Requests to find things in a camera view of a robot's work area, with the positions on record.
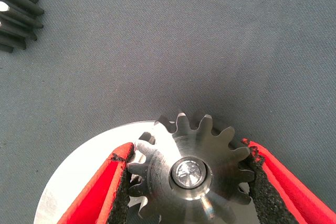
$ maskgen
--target metal gear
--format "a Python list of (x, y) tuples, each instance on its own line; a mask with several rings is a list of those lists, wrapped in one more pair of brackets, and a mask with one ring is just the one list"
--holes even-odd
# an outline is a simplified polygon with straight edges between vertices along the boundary
[(216, 218), (233, 223), (229, 203), (249, 204), (250, 197), (239, 184), (254, 180), (252, 171), (238, 168), (249, 148), (229, 148), (234, 129), (228, 127), (214, 136), (212, 118), (205, 115), (194, 130), (184, 113), (176, 123), (160, 117), (154, 125), (147, 139), (144, 134), (135, 143), (144, 163), (139, 163), (140, 158), (128, 164), (128, 171), (141, 177), (129, 188), (130, 196), (144, 196), (139, 215), (160, 214), (160, 224), (206, 224)]

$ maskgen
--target gear tooth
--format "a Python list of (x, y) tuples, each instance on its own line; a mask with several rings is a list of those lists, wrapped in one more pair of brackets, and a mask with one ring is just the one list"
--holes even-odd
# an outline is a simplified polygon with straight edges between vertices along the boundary
[(152, 144), (150, 144), (149, 142), (146, 142), (144, 140), (137, 140), (135, 142), (135, 146), (145, 156), (148, 156), (155, 151), (154, 146)]
[(127, 170), (129, 173), (141, 175), (144, 169), (144, 164), (140, 163), (129, 163), (127, 164)]
[(139, 140), (144, 140), (146, 142), (148, 142), (152, 137), (152, 134), (149, 132), (144, 132), (142, 133), (142, 135), (139, 137)]
[(153, 205), (150, 203), (147, 203), (146, 205), (141, 207), (139, 210), (139, 215), (143, 219), (151, 217), (152, 215), (154, 215), (154, 213), (155, 213), (155, 209)]
[(217, 138), (225, 141), (225, 143), (228, 144), (229, 142), (231, 142), (234, 135), (235, 135), (235, 129), (230, 126), (226, 129), (222, 130), (222, 132), (220, 132), (220, 134), (217, 136)]
[(143, 190), (142, 190), (142, 184), (137, 184), (134, 186), (131, 186), (128, 189), (128, 194), (132, 197), (140, 197), (143, 196)]
[(248, 155), (250, 155), (250, 149), (248, 147), (240, 147), (232, 150), (232, 152), (239, 161), (246, 159)]
[(240, 173), (244, 178), (243, 182), (252, 182), (255, 180), (255, 173), (252, 170), (241, 170)]
[(212, 117), (210, 115), (205, 115), (199, 124), (200, 125), (197, 129), (198, 133), (202, 134), (211, 133), (213, 123), (212, 123)]
[(177, 136), (187, 135), (191, 131), (189, 120), (184, 113), (178, 114), (176, 119), (176, 128)]
[(237, 188), (236, 192), (230, 198), (230, 201), (233, 201), (235, 203), (239, 203), (242, 205), (248, 205), (251, 202), (251, 198), (246, 193), (241, 192)]
[(160, 116), (160, 118), (155, 122), (155, 124), (157, 123), (161, 123), (163, 124), (163, 126), (166, 127), (167, 131), (169, 133), (174, 133), (176, 131), (176, 124), (175, 123), (171, 123), (169, 121), (168, 118), (166, 118), (165, 116)]

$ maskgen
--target black foam padding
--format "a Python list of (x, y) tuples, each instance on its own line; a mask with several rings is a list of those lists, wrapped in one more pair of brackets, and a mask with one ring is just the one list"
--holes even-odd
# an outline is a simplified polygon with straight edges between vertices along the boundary
[(278, 191), (268, 181), (262, 165), (264, 158), (256, 162), (250, 155), (246, 162), (255, 172), (256, 178), (248, 183), (250, 186), (249, 194), (253, 199), (260, 224), (295, 224), (298, 223), (295, 217), (288, 211), (284, 201)]
[[(134, 151), (131, 151), (128, 155), (126, 162), (133, 155)], [(121, 176), (121, 181), (117, 190), (116, 197), (113, 202), (113, 207), (110, 212), (107, 223), (108, 224), (125, 224), (126, 217), (128, 213), (128, 203), (130, 202), (130, 197), (128, 195), (128, 188), (130, 187), (131, 174), (125, 169)]]

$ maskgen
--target gray surface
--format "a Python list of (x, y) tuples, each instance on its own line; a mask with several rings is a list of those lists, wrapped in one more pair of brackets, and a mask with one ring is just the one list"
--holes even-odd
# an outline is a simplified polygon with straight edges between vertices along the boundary
[(0, 55), (0, 223), (31, 223), (53, 171), (120, 124), (220, 114), (336, 210), (336, 0), (41, 0)]

